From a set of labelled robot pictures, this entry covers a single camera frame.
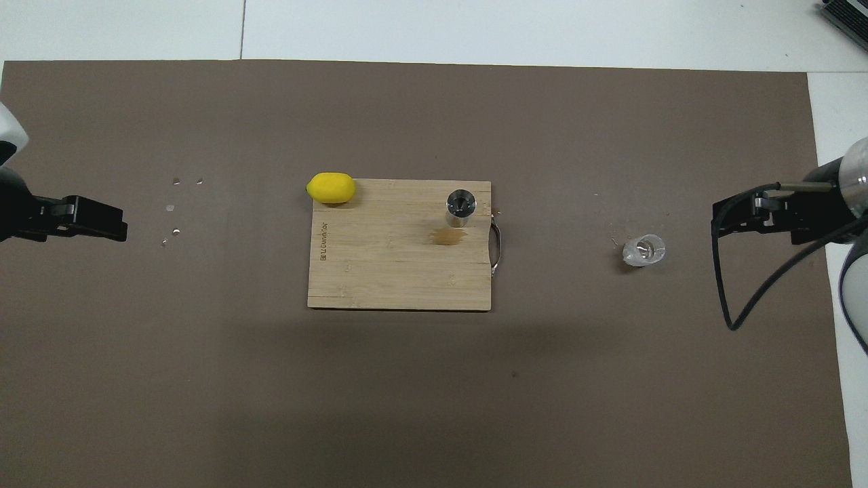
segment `lemon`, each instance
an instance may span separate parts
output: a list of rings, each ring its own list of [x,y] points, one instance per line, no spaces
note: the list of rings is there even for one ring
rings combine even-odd
[[[307,183],[307,194],[319,203],[344,203],[356,194],[356,182],[346,173],[317,173]]]

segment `bamboo cutting board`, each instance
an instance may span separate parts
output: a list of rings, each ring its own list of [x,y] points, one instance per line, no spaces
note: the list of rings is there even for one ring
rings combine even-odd
[[[446,197],[459,188],[477,210],[451,228]],[[490,218],[490,181],[357,179],[347,203],[313,203],[307,305],[490,310]]]

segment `clear plastic cup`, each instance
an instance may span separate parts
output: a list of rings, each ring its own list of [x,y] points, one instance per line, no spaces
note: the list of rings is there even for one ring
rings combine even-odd
[[[624,244],[624,262],[630,266],[643,267],[663,259],[666,244],[654,234],[645,234]]]

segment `metal handle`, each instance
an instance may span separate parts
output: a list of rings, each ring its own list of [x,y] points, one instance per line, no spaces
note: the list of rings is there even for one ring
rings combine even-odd
[[[494,230],[495,242],[497,244],[497,258],[491,263],[491,276],[494,276],[494,272],[497,271],[497,265],[500,264],[501,254],[500,227],[494,221],[494,215],[491,216],[491,229]]]

